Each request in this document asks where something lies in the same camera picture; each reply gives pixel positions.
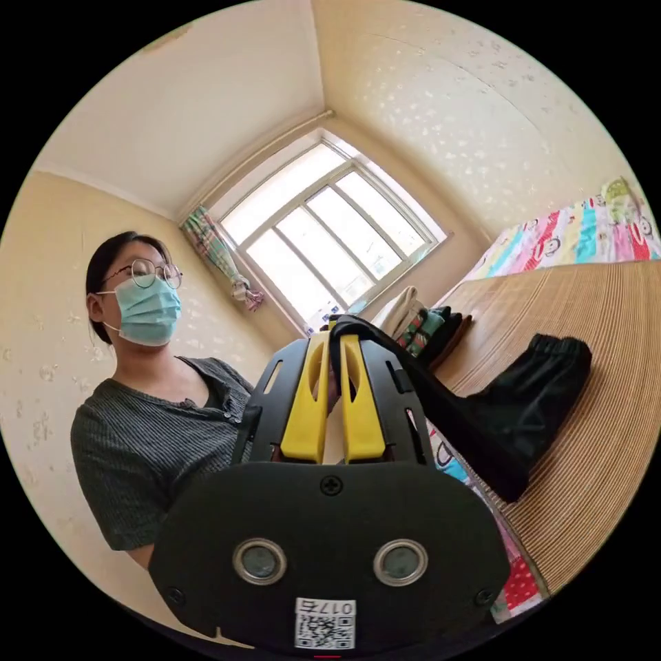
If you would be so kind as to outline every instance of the dark hair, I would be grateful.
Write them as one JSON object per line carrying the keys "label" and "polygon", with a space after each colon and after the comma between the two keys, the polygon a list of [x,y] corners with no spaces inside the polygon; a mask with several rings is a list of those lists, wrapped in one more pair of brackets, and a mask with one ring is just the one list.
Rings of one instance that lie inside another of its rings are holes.
{"label": "dark hair", "polygon": [[[152,236],[147,236],[146,234],[138,234],[138,232],[133,231],[122,232],[121,234],[112,236],[110,239],[104,241],[94,251],[94,255],[92,255],[92,259],[87,266],[87,276],[85,278],[86,294],[96,294],[102,289],[110,265],[115,261],[122,248],[133,241],[141,241],[142,243],[146,243],[147,245],[156,248],[165,262],[171,264],[170,253],[165,245],[158,239],[155,239]],[[112,342],[110,342],[110,337],[105,330],[105,326],[102,323],[90,320],[90,324],[92,325],[94,332],[106,344],[112,344]]]}

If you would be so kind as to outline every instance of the patterned wallpaper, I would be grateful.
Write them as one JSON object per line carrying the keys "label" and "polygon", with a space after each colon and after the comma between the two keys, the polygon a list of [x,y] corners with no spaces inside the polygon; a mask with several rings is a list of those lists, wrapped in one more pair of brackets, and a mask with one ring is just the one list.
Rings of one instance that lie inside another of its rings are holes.
{"label": "patterned wallpaper", "polygon": [[492,239],[610,178],[625,176],[636,190],[587,106],[498,35],[403,0],[313,8],[326,104],[414,165]]}
{"label": "patterned wallpaper", "polygon": [[0,244],[0,427],[32,506],[76,566],[132,609],[184,630],[148,574],[110,551],[87,508],[71,458],[76,408],[114,370],[92,337],[85,271],[106,238],[135,229],[160,238],[184,273],[178,353],[216,356],[257,381],[273,348],[224,296],[176,225],[50,174],[24,184]]}

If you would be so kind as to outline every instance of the colorful bedsheet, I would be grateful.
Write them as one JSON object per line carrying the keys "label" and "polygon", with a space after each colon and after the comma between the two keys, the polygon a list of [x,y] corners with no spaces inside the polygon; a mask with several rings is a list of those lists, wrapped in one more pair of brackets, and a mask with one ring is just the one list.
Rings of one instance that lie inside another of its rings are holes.
{"label": "colorful bedsheet", "polygon": [[427,431],[432,442],[432,451],[436,467],[447,475],[463,482],[477,494],[489,507],[501,532],[503,544],[510,562],[510,577],[491,608],[491,614],[497,624],[516,617],[530,610],[548,598],[548,590],[537,568],[527,557],[519,542],[502,515],[490,505],[482,492],[479,482],[471,477],[470,468],[455,452],[448,440],[427,420]]}
{"label": "colorful bedsheet", "polygon": [[504,230],[465,280],[562,264],[658,259],[658,228],[619,178],[606,184],[600,195]]}

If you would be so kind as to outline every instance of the screw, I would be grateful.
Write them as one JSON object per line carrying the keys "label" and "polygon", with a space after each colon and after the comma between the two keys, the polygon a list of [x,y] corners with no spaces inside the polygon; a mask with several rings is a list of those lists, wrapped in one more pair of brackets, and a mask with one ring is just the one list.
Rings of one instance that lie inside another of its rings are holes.
{"label": "screw", "polygon": [[475,604],[477,606],[486,606],[489,601],[491,601],[491,598],[493,597],[493,593],[491,590],[484,589],[480,590],[480,592],[475,595]]}
{"label": "screw", "polygon": [[183,606],[186,603],[184,593],[176,587],[169,587],[167,589],[167,598],[172,601],[175,606]]}
{"label": "screw", "polygon": [[321,483],[324,496],[337,496],[342,491],[342,480],[335,475],[327,475]]}

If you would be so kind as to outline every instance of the face mask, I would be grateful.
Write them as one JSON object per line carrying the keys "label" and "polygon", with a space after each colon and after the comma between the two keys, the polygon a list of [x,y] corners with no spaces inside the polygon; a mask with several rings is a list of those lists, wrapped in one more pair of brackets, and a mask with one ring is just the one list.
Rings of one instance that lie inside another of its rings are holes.
{"label": "face mask", "polygon": [[[138,275],[138,281],[149,281],[151,275]],[[119,337],[146,346],[167,344],[181,316],[181,301],[176,289],[157,277],[148,287],[139,287],[133,280],[117,285],[114,291],[100,291],[100,294],[115,294],[122,324],[115,328],[104,324],[119,333]]]}

